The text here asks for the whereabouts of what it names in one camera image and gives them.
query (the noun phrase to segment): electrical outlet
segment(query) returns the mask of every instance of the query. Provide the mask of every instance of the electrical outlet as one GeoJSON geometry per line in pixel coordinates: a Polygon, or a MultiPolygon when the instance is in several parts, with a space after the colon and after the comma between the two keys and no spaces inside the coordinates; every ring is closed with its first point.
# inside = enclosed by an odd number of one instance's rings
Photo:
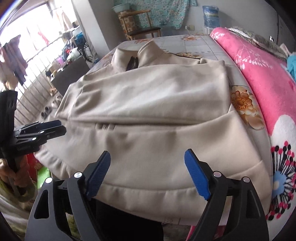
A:
{"type": "Polygon", "coordinates": [[[190,30],[190,31],[194,31],[194,30],[195,30],[194,25],[189,25],[188,30],[190,30]]]}

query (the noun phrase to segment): orange flower print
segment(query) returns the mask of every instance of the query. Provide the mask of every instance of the orange flower print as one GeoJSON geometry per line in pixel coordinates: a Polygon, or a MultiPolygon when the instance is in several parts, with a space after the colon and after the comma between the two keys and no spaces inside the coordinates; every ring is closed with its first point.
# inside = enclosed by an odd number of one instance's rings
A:
{"type": "Polygon", "coordinates": [[[103,63],[103,67],[107,66],[112,61],[113,54],[109,53],[105,55],[100,61],[103,63]]]}
{"type": "Polygon", "coordinates": [[[184,36],[181,39],[182,40],[185,40],[185,41],[192,41],[192,40],[198,40],[198,39],[200,39],[200,36],[186,35],[186,36],[184,36]]]}
{"type": "Polygon", "coordinates": [[[246,125],[255,130],[264,129],[264,121],[255,96],[244,86],[234,85],[230,93],[231,103],[246,125]]]}
{"type": "Polygon", "coordinates": [[[194,53],[176,53],[176,55],[181,56],[181,57],[188,57],[188,58],[202,58],[201,55],[199,54],[194,54],[194,53]]]}
{"type": "Polygon", "coordinates": [[[135,44],[139,44],[139,43],[143,43],[143,42],[147,42],[149,41],[150,39],[137,39],[135,40],[135,44]]]}

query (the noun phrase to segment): slipper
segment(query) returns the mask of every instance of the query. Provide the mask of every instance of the slipper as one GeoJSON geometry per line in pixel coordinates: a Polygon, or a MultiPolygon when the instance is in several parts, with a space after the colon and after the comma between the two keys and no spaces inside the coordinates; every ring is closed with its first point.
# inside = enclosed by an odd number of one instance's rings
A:
{"type": "Polygon", "coordinates": [[[57,104],[60,105],[62,102],[62,97],[60,95],[56,96],[57,104]]]}
{"type": "Polygon", "coordinates": [[[52,111],[52,107],[51,106],[46,106],[44,109],[45,109],[45,113],[47,115],[49,115],[51,113],[51,111],[52,111]]]}
{"type": "Polygon", "coordinates": [[[56,100],[53,100],[52,101],[52,108],[58,108],[59,107],[59,104],[58,104],[58,102],[56,101],[56,100]]]}
{"type": "Polygon", "coordinates": [[[50,93],[50,96],[53,97],[57,93],[57,89],[50,89],[49,93],[50,93]]]}
{"type": "Polygon", "coordinates": [[[41,112],[41,117],[42,117],[42,119],[45,120],[47,118],[47,114],[44,111],[42,111],[41,112]]]}

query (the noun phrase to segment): teal cloth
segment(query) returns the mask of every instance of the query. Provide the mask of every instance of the teal cloth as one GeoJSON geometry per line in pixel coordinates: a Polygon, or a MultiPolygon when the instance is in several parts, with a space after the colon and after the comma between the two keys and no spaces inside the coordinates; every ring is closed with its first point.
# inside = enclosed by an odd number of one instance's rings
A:
{"type": "MultiPolygon", "coordinates": [[[[130,3],[132,10],[150,9],[153,26],[181,28],[189,6],[197,6],[197,0],[114,0],[114,5],[130,3]]],[[[145,14],[134,16],[137,27],[148,27],[145,14]]]]}
{"type": "Polygon", "coordinates": [[[296,81],[296,55],[291,55],[287,59],[287,69],[289,73],[292,75],[294,80],[296,81]]]}

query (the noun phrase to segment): bowl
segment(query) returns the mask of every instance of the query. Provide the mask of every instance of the bowl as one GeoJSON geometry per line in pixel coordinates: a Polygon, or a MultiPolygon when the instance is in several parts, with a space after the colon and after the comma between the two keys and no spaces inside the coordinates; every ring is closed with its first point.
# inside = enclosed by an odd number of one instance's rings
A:
{"type": "Polygon", "coordinates": [[[113,7],[112,9],[116,13],[123,12],[123,11],[126,11],[126,10],[130,9],[130,4],[129,3],[119,4],[119,5],[115,6],[115,7],[113,7]]]}

